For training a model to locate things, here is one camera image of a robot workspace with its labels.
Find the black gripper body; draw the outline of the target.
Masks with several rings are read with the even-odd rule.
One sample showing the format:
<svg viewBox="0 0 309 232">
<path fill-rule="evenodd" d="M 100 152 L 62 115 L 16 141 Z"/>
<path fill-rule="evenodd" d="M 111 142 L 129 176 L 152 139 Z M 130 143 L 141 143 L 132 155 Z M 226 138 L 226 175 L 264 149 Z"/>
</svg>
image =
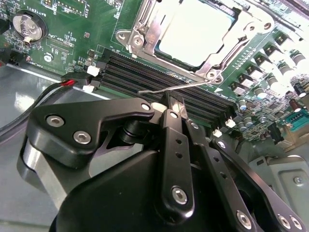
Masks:
<svg viewBox="0 0 309 232">
<path fill-rule="evenodd" d="M 142 151 L 77 186 L 53 232 L 239 232 L 187 148 Z"/>
</svg>

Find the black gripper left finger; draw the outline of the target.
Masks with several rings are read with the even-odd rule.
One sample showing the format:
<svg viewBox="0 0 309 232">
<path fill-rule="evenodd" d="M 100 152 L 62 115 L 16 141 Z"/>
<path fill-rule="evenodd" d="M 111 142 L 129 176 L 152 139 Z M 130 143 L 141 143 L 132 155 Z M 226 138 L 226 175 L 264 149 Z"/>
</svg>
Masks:
<svg viewBox="0 0 309 232">
<path fill-rule="evenodd" d="M 189 150 L 173 98 L 52 104 L 29 115 L 21 159 L 26 180 L 60 207 L 80 184 L 142 151 Z"/>
</svg>

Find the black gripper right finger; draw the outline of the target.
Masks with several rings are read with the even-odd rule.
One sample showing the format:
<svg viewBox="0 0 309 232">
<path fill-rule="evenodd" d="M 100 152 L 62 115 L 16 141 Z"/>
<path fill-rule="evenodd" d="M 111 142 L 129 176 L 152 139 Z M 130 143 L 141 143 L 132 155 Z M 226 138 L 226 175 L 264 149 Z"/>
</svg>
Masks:
<svg viewBox="0 0 309 232">
<path fill-rule="evenodd" d="M 221 139 L 206 140 L 203 129 L 188 118 L 184 100 L 174 97 L 173 108 L 180 113 L 188 132 L 190 147 L 202 170 L 210 174 L 227 217 L 228 232 L 306 232 L 301 218 L 266 184 L 244 160 Z M 251 214 L 229 172 L 239 175 L 242 187 L 253 194 Z"/>
</svg>

